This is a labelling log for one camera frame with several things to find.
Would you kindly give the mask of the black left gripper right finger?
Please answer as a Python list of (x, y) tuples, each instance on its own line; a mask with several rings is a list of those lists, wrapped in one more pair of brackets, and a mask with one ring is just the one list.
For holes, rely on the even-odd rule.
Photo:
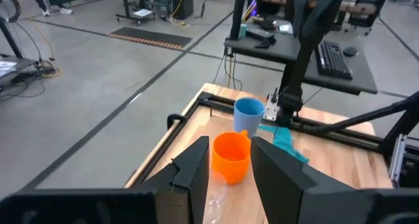
[(260, 137), (251, 139), (253, 176), (270, 224), (368, 224), (365, 191), (336, 180)]

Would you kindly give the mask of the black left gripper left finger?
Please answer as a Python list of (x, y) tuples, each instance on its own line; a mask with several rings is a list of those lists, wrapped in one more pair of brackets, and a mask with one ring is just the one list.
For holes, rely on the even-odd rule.
[(135, 186), (132, 224), (202, 224), (209, 182), (209, 137), (201, 136), (163, 169)]

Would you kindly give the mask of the clear plastic cup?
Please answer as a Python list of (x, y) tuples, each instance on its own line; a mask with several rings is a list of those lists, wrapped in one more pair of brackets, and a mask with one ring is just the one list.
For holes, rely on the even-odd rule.
[(209, 174), (203, 224), (219, 224), (228, 185), (225, 178), (213, 170)]

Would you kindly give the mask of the orange plastic mug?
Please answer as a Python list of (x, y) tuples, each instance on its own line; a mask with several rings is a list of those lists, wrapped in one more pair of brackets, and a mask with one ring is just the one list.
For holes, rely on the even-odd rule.
[(211, 168), (220, 173), (229, 185), (239, 183), (247, 175), (250, 150), (247, 130), (219, 134), (213, 141)]

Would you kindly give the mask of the blue plastic cup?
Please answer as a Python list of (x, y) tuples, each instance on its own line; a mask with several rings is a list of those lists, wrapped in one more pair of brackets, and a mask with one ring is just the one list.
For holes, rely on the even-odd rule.
[(264, 103), (256, 98), (240, 98), (234, 103), (234, 131), (247, 131), (251, 139), (258, 130), (264, 116)]

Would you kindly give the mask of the teal cloth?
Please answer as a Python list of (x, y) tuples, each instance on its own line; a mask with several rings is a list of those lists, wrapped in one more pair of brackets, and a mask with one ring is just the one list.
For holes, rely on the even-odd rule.
[(293, 137), (291, 135), (291, 131), (288, 128), (279, 127), (279, 126), (267, 126), (267, 125), (260, 125), (259, 129), (272, 132), (274, 134), (272, 144), (280, 149), (286, 151), (291, 156), (295, 157), (299, 161), (303, 163), (308, 163), (309, 159), (298, 152), (293, 146)]

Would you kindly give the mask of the black desk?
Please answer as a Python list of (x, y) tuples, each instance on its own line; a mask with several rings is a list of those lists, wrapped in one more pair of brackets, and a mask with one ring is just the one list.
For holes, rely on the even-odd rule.
[[(342, 50), (346, 47), (354, 47), (354, 45), (345, 45), (338, 43)], [(356, 47), (358, 53), (356, 56), (347, 57), (347, 65), (352, 70), (351, 81), (339, 79), (336, 77), (328, 77), (318, 73), (318, 65), (316, 61), (315, 50), (313, 51), (310, 63), (307, 67), (304, 82), (315, 86), (325, 87), (339, 92), (358, 95), (362, 92), (376, 94), (378, 92), (373, 74), (369, 68), (366, 57), (359, 47)]]

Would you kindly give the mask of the black keyboard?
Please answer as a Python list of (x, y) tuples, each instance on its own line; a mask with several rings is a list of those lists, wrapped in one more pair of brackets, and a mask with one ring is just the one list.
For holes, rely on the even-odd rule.
[(348, 67), (345, 55), (338, 43), (322, 41), (315, 49), (318, 73), (351, 81), (352, 70)]

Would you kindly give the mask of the dark desk top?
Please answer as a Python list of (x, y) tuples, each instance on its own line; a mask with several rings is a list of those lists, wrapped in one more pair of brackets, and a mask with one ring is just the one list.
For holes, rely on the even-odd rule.
[(255, 48), (255, 45), (259, 42), (246, 36), (236, 41), (227, 38), (224, 45), (236, 54), (281, 64), (294, 64), (301, 48), (299, 40), (292, 34), (282, 34), (278, 32), (271, 33), (275, 35), (277, 42), (268, 49)]

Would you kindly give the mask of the black floor mat orange edge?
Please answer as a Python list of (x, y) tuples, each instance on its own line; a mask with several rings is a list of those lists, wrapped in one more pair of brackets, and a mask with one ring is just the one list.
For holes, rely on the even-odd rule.
[(120, 28), (110, 33), (108, 36), (125, 41), (171, 49), (182, 49), (192, 41), (192, 38), (190, 37), (146, 31), (136, 28)]

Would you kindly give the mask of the black handheld device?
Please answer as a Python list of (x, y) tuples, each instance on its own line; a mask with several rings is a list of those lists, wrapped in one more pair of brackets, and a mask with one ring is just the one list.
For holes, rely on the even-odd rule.
[(277, 42), (273, 33), (261, 29), (253, 24), (247, 25), (246, 37), (257, 40), (259, 43), (255, 45), (255, 48), (258, 49), (268, 49), (270, 46), (275, 45)]

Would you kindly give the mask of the black monitor pole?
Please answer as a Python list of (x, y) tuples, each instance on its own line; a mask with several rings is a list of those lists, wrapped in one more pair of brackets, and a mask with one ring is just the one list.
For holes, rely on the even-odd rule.
[(238, 40), (239, 32), (240, 32), (240, 25), (242, 22), (242, 13), (244, 9), (244, 2), (245, 0), (235, 0), (234, 2), (234, 12), (232, 17), (232, 27), (230, 30), (230, 39), (231, 40)]

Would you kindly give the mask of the black box on floor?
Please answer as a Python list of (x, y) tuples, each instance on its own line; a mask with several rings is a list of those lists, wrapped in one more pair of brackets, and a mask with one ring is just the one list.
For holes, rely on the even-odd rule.
[(194, 13), (194, 0), (172, 0), (171, 12), (175, 19), (184, 20)]

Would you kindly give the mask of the black wheeled cart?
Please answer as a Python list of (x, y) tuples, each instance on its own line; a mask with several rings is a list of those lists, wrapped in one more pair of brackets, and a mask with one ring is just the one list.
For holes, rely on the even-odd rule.
[(134, 2), (129, 2), (129, 0), (122, 1), (124, 14), (115, 14), (117, 22), (120, 22), (121, 19), (131, 20), (140, 26), (144, 19), (155, 19), (155, 11), (152, 11), (147, 6), (149, 0), (138, 0)]

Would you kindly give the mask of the person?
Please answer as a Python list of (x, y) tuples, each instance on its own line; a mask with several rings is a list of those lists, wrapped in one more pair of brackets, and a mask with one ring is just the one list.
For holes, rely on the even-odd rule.
[[(38, 4), (39, 8), (42, 10), (43, 16), (50, 16), (49, 8), (45, 5), (44, 0), (35, 0), (35, 2)], [(61, 0), (48, 0), (48, 2), (51, 5), (56, 5), (60, 9), (60, 13), (62, 14), (67, 14), (67, 15), (73, 14), (73, 11), (67, 8), (66, 6), (64, 6)]]

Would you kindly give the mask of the black aluminium table frame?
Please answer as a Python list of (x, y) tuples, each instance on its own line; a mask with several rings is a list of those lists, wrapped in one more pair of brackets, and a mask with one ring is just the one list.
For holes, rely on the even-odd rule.
[[(171, 114), (167, 117), (168, 132), (162, 140), (162, 149), (167, 150), (171, 146), (172, 141), (188, 124), (189, 118), (192, 117), (197, 107), (208, 107), (229, 114), (233, 114), (235, 108), (238, 107), (242, 111), (255, 113), (256, 121), (259, 123), (270, 123), (275, 127), (284, 125), (297, 132), (379, 153), (388, 161), (389, 176), (394, 185), (398, 185), (400, 180), (413, 177), (412, 168), (409, 169), (407, 175), (404, 174), (406, 163), (413, 163), (419, 169), (419, 148), (398, 142), (400, 137), (409, 134), (419, 124), (419, 92), (389, 106), (333, 124), (314, 121), (298, 115), (287, 115), (280, 108), (280, 98), (281, 94), (275, 92), (268, 95), (264, 103), (256, 98), (244, 97), (234, 100), (224, 98), (219, 94), (201, 91), (182, 114)], [(368, 121), (401, 111), (404, 114), (385, 138), (352, 129)]]

